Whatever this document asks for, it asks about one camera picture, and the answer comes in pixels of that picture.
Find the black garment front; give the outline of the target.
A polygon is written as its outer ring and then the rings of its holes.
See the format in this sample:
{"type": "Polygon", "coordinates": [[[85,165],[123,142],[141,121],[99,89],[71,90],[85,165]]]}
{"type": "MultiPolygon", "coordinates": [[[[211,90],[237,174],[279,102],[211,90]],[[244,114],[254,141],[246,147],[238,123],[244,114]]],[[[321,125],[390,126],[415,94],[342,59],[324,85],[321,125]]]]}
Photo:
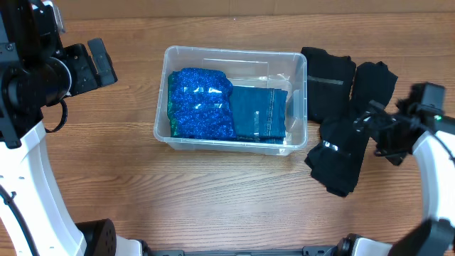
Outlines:
{"type": "Polygon", "coordinates": [[[369,136],[354,127],[346,116],[326,118],[320,128],[321,141],[310,150],[305,163],[311,177],[329,193],[346,197],[358,183],[369,136]]]}

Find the blue sequin fabric bundle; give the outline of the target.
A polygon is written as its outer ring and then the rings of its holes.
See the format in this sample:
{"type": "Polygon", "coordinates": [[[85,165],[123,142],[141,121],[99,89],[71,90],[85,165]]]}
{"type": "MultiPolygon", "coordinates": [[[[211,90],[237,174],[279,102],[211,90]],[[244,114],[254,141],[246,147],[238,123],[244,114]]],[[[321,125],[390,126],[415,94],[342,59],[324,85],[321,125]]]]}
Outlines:
{"type": "Polygon", "coordinates": [[[184,68],[168,76],[167,116],[172,137],[232,140],[232,83],[219,70],[184,68]]]}

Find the blue denim jeans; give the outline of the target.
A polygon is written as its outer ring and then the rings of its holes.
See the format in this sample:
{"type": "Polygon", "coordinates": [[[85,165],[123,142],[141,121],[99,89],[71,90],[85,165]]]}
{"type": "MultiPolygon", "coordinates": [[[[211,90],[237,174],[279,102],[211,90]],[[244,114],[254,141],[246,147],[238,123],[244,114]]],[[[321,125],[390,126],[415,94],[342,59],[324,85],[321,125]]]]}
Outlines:
{"type": "Polygon", "coordinates": [[[287,91],[234,86],[230,96],[236,140],[282,144],[286,136],[287,91]]]}

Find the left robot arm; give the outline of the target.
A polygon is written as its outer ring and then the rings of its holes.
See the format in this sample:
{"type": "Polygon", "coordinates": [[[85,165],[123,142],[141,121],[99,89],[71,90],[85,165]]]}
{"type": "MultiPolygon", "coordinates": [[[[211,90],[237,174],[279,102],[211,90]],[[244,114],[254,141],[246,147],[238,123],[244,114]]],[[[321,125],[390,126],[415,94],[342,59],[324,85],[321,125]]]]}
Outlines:
{"type": "Polygon", "coordinates": [[[117,81],[101,39],[64,30],[52,1],[1,2],[1,221],[17,255],[146,255],[110,219],[73,221],[53,175],[42,108],[117,81]]]}

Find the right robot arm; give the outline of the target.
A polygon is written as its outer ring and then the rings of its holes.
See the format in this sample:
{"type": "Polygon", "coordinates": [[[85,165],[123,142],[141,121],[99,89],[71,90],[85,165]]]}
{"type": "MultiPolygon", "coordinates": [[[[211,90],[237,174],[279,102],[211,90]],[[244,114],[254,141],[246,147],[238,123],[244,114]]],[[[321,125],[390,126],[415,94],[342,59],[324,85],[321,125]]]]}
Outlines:
{"type": "Polygon", "coordinates": [[[444,114],[445,89],[414,84],[407,99],[388,114],[374,101],[354,122],[377,143],[375,155],[398,166],[411,155],[422,180],[422,222],[391,245],[350,234],[332,255],[443,255],[454,249],[454,118],[444,114]]]}

